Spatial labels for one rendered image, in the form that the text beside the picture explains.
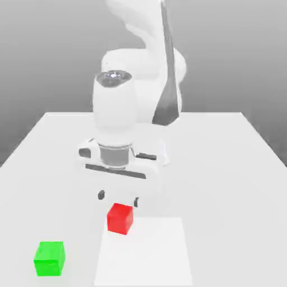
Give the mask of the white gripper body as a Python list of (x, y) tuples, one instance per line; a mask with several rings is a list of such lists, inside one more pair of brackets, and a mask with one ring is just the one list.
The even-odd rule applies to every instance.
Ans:
[(99, 190), (113, 197), (145, 197), (160, 193), (163, 189), (161, 167), (150, 160), (136, 160), (125, 169), (115, 170), (91, 160), (76, 160), (74, 166), (87, 176)]

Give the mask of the small red cube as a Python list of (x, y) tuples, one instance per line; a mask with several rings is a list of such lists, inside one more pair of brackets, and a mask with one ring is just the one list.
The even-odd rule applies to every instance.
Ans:
[(127, 235), (133, 224), (133, 207), (114, 203), (107, 214), (108, 231)]

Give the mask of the small green cube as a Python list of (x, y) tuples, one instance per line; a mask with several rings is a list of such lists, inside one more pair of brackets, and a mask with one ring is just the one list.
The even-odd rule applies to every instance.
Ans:
[(34, 257), (38, 276), (61, 276), (66, 260), (63, 242), (40, 242)]

